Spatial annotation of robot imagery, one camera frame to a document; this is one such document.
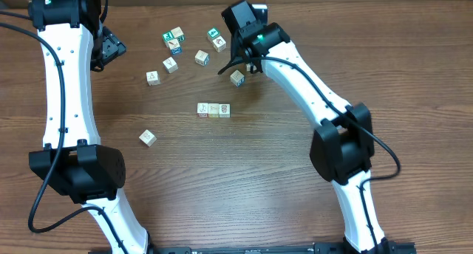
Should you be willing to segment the wooden block blue side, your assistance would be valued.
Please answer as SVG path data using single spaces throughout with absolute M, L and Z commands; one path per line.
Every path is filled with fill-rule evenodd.
M 209 62 L 209 54 L 202 50 L 199 50 L 194 58 L 196 63 L 201 66 L 206 66 Z

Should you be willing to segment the wooden block text top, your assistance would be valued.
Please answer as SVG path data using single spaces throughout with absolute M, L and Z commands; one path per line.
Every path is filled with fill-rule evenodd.
M 173 57 L 169 57 L 163 61 L 163 65 L 166 71 L 171 74 L 178 70 L 177 62 L 173 59 Z

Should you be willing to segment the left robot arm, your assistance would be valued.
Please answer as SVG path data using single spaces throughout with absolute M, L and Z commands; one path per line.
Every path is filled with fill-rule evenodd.
M 90 213 L 112 253 L 151 253 L 149 232 L 126 198 L 122 153 L 103 146 L 95 124 L 90 75 L 126 48 L 104 26 L 108 0 L 31 0 L 28 13 L 44 56 L 47 122 L 30 169 L 44 188 Z

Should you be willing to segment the small wooden picture block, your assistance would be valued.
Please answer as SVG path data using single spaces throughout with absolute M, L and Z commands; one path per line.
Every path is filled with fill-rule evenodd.
M 208 116 L 218 118 L 220 116 L 220 105 L 218 103 L 208 104 Z

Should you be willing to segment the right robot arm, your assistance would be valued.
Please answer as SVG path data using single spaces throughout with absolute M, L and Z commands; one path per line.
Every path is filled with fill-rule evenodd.
M 385 235 L 370 192 L 371 114 L 351 106 L 304 62 L 290 36 L 267 22 L 267 7 L 240 0 L 221 16 L 231 33 L 229 66 L 248 63 L 278 83 L 313 127 L 310 161 L 330 182 L 344 218 L 348 253 L 380 253 Z

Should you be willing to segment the plain wooden block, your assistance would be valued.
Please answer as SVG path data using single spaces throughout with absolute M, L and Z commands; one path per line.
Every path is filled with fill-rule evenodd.
M 255 73 L 256 72 L 256 66 L 253 63 L 248 63 L 246 65 L 246 70 L 250 73 Z

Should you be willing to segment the wooden block pencil picture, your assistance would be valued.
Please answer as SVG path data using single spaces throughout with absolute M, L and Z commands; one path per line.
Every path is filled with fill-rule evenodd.
M 178 55 L 183 51 L 180 42 L 177 39 L 168 41 L 168 46 L 172 55 Z

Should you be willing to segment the wooden block red picture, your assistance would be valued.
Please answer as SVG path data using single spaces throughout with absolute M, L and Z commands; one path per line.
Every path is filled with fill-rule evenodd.
M 146 144 L 148 147 L 151 147 L 157 138 L 149 130 L 145 130 L 140 136 L 139 139 Z

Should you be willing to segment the wooden block barrel picture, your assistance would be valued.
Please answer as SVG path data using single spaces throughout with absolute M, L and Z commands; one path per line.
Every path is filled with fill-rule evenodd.
M 229 118 L 231 116 L 231 106 L 229 104 L 219 104 L 219 118 Z

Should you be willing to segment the green letter L block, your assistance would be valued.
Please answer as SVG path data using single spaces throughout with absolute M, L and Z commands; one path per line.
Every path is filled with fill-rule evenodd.
M 208 117 L 208 103 L 198 103 L 197 104 L 197 116 L 198 117 Z

